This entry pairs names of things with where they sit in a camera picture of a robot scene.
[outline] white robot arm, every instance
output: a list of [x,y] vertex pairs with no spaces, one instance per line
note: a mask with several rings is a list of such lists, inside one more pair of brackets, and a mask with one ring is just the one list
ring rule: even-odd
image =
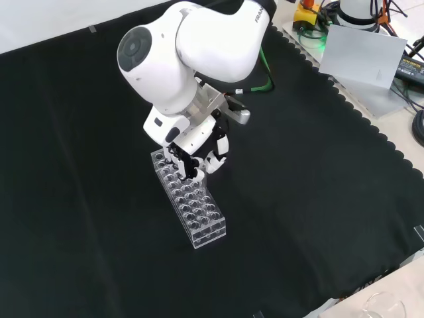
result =
[[164,147],[183,178],[201,179],[202,158],[192,155],[214,138],[205,158],[211,173],[225,161],[228,139],[217,124],[221,113],[246,123],[250,113],[194,77],[236,82],[246,78],[276,10],[274,0],[245,0],[237,13],[224,15],[190,2],[172,5],[162,17],[136,26],[121,40],[117,60],[125,79],[153,108],[144,123]]

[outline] black fabric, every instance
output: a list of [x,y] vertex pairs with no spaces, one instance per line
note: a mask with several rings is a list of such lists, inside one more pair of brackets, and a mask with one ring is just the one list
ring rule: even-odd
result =
[[276,88],[208,179],[227,236],[194,250],[116,62],[169,5],[0,56],[2,317],[298,318],[420,247],[422,174],[270,29]]

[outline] white paper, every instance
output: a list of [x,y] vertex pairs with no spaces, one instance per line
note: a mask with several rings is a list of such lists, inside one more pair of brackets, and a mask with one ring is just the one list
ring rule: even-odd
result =
[[319,71],[390,88],[407,40],[331,25]]

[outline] robotic hand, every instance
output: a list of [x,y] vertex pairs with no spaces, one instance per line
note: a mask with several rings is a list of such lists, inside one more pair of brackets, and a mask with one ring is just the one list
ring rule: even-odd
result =
[[229,142],[222,114],[241,124],[250,116],[243,105],[196,80],[194,73],[229,83],[246,78],[275,10],[274,0],[245,0],[233,15],[179,2],[121,40],[121,72],[153,104],[143,128],[164,147],[181,179],[202,180],[203,170],[211,174],[224,164]]

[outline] cable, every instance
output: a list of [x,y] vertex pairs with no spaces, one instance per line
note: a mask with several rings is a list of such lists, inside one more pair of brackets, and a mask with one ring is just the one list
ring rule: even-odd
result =
[[396,87],[396,89],[399,91],[399,93],[401,93],[402,94],[402,96],[400,96],[394,89],[392,89],[392,88],[390,88],[397,96],[399,96],[400,98],[402,98],[402,99],[404,99],[405,101],[407,101],[411,106],[412,106],[412,108],[414,108],[414,110],[415,111],[417,111],[418,112],[418,110],[415,108],[415,106],[418,106],[419,108],[421,108],[421,109],[424,109],[424,106],[421,106],[420,104],[418,104],[418,103],[416,103],[416,102],[414,102],[414,101],[412,101],[407,95],[405,95],[405,93],[403,93],[402,92],[402,90],[400,89],[400,87],[399,87],[399,85],[398,84],[396,84],[396,82],[395,81],[393,81],[393,85]]
[[261,64],[264,66],[265,72],[268,75],[268,81],[266,82],[265,85],[247,88],[247,89],[234,89],[224,94],[232,96],[232,95],[240,95],[240,94],[247,94],[247,93],[267,93],[269,91],[272,91],[275,88],[275,84],[274,84],[274,80],[272,79],[271,69],[268,65],[268,62],[266,61],[265,54],[262,47],[260,47],[260,50],[259,50],[259,60]]
[[327,38],[326,36],[310,36],[308,34],[305,34],[304,32],[300,33],[300,35],[304,38],[310,38],[312,40],[325,40]]
[[414,52],[416,55],[418,55],[423,61],[424,61],[424,57],[418,53],[418,51],[416,51],[412,46],[410,46],[408,43],[406,44],[406,46],[412,51]]
[[393,3],[393,4],[395,5],[395,7],[399,10],[399,11],[397,11],[397,12],[401,13],[402,15],[404,15],[404,17],[405,17],[405,18],[408,18],[407,14],[406,14],[406,13],[404,13],[404,11],[403,11],[402,9],[400,9],[400,8],[399,8],[399,6],[396,4],[396,2],[395,2],[395,1],[393,1],[393,0],[389,1],[389,6],[390,6],[392,3]]

